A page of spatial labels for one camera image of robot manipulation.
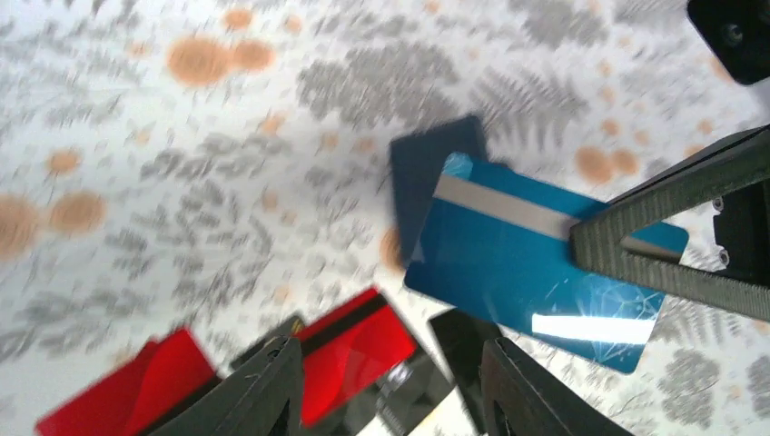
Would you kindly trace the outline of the blue leather card holder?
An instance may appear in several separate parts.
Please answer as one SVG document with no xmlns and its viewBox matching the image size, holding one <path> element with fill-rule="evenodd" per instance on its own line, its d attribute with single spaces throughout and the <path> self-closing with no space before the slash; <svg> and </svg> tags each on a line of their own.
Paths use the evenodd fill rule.
<svg viewBox="0 0 770 436">
<path fill-rule="evenodd" d="M 477 115 L 469 114 L 390 142 L 390 179 L 400 239 L 398 259 L 403 267 L 410 262 L 443 165 L 453 153 L 489 158 L 487 137 Z"/>
</svg>

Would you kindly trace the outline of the blue card with grey stripe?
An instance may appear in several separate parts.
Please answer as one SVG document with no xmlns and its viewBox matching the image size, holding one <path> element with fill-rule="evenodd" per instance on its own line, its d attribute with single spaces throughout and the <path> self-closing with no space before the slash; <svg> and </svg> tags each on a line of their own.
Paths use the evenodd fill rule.
<svg viewBox="0 0 770 436">
<path fill-rule="evenodd" d="M 637 368 L 664 294 L 579 269 L 570 228 L 605 205 L 451 154 L 405 284 L 617 372 Z"/>
</svg>

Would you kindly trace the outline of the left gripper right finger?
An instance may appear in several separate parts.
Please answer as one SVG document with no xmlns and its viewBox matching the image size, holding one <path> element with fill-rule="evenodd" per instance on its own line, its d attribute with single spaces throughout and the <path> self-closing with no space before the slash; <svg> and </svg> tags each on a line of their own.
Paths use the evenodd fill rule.
<svg viewBox="0 0 770 436">
<path fill-rule="evenodd" d="M 631 435 L 508 338 L 484 343 L 479 377 L 489 435 Z"/>
</svg>

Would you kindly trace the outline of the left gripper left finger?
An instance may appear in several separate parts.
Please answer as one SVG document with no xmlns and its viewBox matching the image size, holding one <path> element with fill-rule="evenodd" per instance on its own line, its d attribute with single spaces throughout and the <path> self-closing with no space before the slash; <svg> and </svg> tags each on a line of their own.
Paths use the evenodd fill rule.
<svg viewBox="0 0 770 436">
<path fill-rule="evenodd" d="M 278 336 L 151 435 L 299 435 L 301 344 Z"/>
</svg>

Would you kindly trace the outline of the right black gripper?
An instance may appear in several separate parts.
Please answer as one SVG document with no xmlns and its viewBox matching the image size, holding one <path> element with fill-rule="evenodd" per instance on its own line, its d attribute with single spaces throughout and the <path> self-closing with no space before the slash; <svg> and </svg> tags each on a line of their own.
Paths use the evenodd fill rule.
<svg viewBox="0 0 770 436">
<path fill-rule="evenodd" d="M 632 233 L 703 203 L 717 210 L 723 270 L 698 270 L 624 246 Z M 570 245 L 583 270 L 768 321 L 768 126 L 730 134 L 618 196 L 571 227 Z"/>
</svg>

